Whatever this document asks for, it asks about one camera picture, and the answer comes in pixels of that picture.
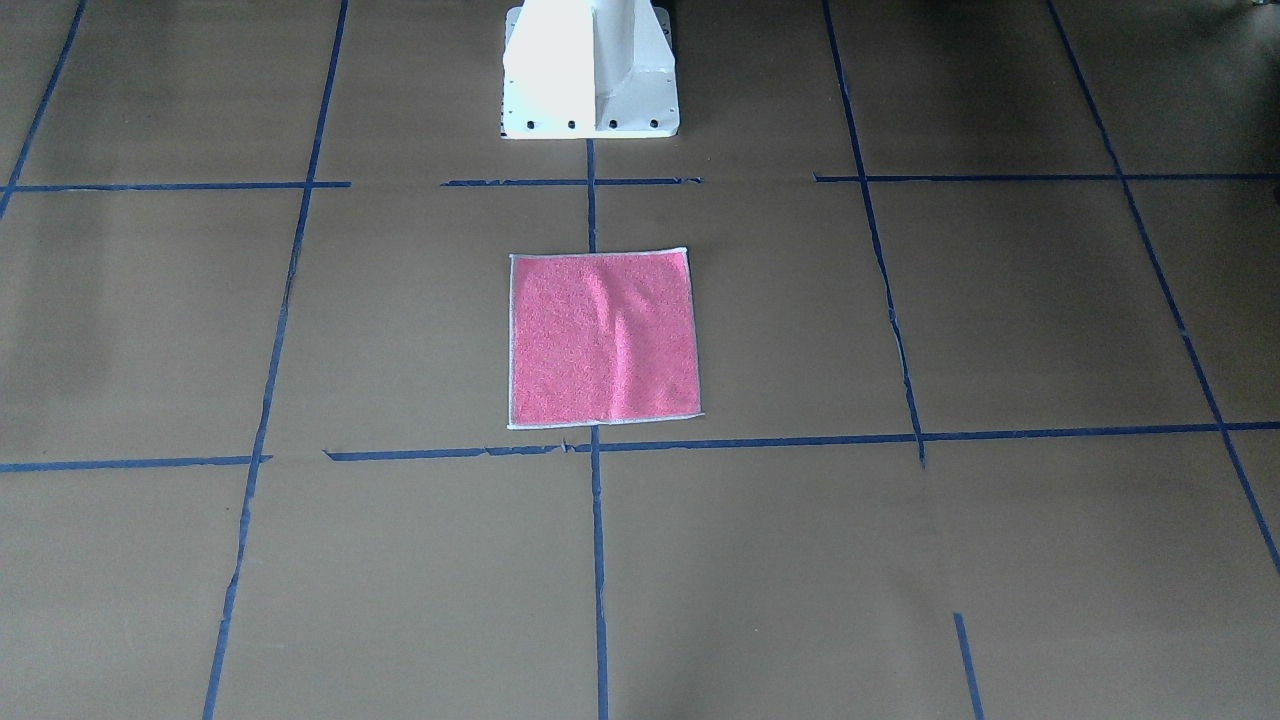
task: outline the towel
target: towel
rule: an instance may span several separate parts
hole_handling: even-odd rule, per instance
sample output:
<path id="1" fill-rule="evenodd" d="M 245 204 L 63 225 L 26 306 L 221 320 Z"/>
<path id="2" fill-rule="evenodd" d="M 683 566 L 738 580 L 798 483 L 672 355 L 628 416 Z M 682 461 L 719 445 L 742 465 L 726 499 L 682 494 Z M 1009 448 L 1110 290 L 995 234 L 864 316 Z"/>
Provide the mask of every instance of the towel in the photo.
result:
<path id="1" fill-rule="evenodd" d="M 684 247 L 511 256 L 511 429 L 701 415 Z"/>

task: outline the square washcloth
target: square washcloth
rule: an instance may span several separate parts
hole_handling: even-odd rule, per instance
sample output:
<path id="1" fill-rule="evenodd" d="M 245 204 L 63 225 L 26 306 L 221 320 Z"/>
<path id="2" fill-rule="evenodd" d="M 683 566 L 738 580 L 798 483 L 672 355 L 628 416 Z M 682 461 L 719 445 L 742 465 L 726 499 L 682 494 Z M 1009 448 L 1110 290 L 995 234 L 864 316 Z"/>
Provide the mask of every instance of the square washcloth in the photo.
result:
<path id="1" fill-rule="evenodd" d="M 689 255 L 511 256 L 509 429 L 701 415 Z"/>

